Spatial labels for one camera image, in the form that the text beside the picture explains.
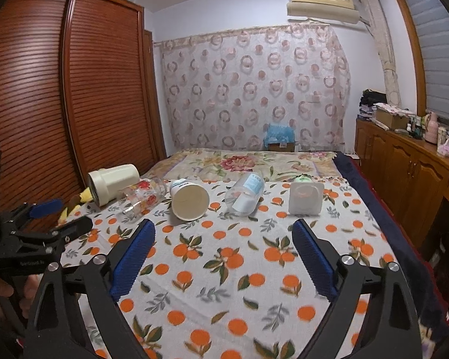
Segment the clear plastic measuring cup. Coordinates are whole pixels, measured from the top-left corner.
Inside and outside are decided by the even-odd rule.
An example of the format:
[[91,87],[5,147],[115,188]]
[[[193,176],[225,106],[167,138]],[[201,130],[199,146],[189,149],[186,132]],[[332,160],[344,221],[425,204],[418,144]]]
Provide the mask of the clear plastic measuring cup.
[[257,208],[264,187],[264,179],[259,174],[243,174],[225,194],[228,211],[237,216],[249,216]]

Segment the floral glass cup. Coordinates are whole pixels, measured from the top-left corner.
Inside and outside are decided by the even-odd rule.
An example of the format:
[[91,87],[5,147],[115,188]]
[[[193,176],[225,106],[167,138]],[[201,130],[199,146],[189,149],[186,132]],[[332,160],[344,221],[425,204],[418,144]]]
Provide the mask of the floral glass cup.
[[144,216],[159,204],[167,193],[167,186],[159,177],[141,179],[120,190],[117,200],[122,214],[130,220]]

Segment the white paper cup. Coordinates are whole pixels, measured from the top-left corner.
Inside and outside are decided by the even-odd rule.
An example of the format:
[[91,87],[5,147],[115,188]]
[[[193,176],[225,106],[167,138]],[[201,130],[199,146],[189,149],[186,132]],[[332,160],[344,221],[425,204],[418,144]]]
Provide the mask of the white paper cup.
[[198,220],[208,210],[209,194],[198,183],[184,178],[172,181],[170,196],[172,213],[180,220]]

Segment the white square green cup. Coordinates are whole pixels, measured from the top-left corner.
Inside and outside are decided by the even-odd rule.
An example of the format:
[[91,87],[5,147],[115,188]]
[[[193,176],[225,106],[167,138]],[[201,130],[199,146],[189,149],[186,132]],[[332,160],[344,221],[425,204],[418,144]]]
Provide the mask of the white square green cup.
[[290,183],[289,213],[294,216],[319,216],[324,198],[324,184],[302,175]]

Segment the dark blue blanket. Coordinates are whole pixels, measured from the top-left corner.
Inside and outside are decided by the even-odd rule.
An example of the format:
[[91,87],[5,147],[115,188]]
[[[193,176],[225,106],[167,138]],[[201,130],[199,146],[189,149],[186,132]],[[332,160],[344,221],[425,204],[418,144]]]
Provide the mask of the dark blue blanket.
[[395,222],[389,210],[370,188],[353,160],[338,152],[333,159],[340,174],[350,183],[363,202],[370,209],[381,232],[388,241],[398,263],[403,267],[404,275],[411,290],[418,318],[421,325],[429,329],[430,340],[438,344],[449,336],[447,303],[436,286],[434,273],[429,263],[425,262],[417,249],[411,245],[404,232]]

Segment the brown louvered wardrobe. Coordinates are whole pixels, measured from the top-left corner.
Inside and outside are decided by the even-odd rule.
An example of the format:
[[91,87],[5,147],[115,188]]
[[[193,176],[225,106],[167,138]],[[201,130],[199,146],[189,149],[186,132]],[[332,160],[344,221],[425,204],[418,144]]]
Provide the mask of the brown louvered wardrobe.
[[88,173],[166,156],[152,36],[126,0],[6,0],[0,209],[70,200]]

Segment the floral bed sheet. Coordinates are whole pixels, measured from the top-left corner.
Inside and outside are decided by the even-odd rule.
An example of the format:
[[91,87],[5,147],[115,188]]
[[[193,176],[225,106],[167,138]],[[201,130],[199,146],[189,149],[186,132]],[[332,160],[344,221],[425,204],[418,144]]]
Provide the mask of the floral bed sheet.
[[145,173],[163,180],[200,179],[204,182],[237,181],[242,174],[257,173],[266,182],[289,182],[302,174],[339,177],[335,152],[181,150],[161,160]]

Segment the wooden sideboard cabinet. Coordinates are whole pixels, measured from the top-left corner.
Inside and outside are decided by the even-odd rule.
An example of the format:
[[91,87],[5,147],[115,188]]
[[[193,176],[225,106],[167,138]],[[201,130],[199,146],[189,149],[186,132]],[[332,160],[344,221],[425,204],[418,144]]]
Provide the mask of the wooden sideboard cabinet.
[[363,176],[412,244],[423,248],[441,204],[449,203],[449,158],[423,140],[359,119],[354,149]]

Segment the orange print tablecloth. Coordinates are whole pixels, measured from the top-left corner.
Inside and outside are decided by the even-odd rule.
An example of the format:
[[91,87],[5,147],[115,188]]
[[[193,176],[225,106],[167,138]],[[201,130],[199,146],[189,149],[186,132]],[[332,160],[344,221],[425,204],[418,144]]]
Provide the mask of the orange print tablecloth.
[[[361,265],[397,258],[358,192],[342,177],[322,178],[323,207],[305,218],[319,238]],[[211,203],[202,218],[181,222],[169,193],[145,218],[156,241],[130,293],[118,305],[149,358],[298,358],[328,308],[292,242],[290,183],[265,185],[257,210],[236,216],[225,204],[231,182],[205,182]],[[129,238],[137,223],[119,205],[75,208],[93,228],[61,257],[87,263]]]

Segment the pink circle lace curtain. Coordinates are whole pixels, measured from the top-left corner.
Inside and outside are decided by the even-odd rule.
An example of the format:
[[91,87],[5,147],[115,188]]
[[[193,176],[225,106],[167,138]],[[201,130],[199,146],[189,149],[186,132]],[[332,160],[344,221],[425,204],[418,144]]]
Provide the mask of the pink circle lace curtain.
[[243,28],[158,48],[176,148],[256,151],[283,130],[304,150],[344,149],[350,68],[329,24]]

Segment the cardboard box on cabinet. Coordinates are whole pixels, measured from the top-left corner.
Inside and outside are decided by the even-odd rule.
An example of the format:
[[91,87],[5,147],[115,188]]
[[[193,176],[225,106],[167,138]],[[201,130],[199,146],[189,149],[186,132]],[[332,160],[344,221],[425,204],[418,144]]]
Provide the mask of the cardboard box on cabinet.
[[377,103],[375,107],[375,120],[390,130],[406,129],[409,120],[415,116],[415,113],[407,109],[401,109],[390,104]]

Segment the cardboard box blue bag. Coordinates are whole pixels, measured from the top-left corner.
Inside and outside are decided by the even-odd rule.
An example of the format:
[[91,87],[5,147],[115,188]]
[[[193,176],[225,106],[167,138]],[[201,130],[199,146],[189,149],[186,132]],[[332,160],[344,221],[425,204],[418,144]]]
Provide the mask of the cardboard box blue bag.
[[263,139],[263,149],[270,152],[294,152],[294,130],[289,126],[270,124]]

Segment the stack of dark clothes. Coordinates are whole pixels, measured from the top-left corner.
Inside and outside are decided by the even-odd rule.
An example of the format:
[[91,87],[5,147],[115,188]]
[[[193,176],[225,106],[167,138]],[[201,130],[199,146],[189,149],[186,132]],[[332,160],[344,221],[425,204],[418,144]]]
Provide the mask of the stack of dark clothes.
[[370,120],[375,117],[376,105],[378,103],[386,104],[387,97],[383,92],[366,89],[362,92],[359,102],[358,118]]

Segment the grey window blind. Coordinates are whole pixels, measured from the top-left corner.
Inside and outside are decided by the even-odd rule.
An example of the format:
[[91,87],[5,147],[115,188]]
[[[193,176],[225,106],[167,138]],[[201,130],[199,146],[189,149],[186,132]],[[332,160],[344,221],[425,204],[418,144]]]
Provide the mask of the grey window blind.
[[426,109],[449,121],[449,12],[440,0],[403,0],[421,57]]

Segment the tied beige curtain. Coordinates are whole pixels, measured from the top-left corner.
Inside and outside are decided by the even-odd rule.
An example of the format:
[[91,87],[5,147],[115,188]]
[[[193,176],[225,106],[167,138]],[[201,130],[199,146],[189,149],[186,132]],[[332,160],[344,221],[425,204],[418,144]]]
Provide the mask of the tied beige curtain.
[[387,102],[396,107],[401,106],[401,96],[396,72],[395,56],[389,26],[379,0],[360,0],[369,18],[371,35],[380,57],[384,72],[384,86]]

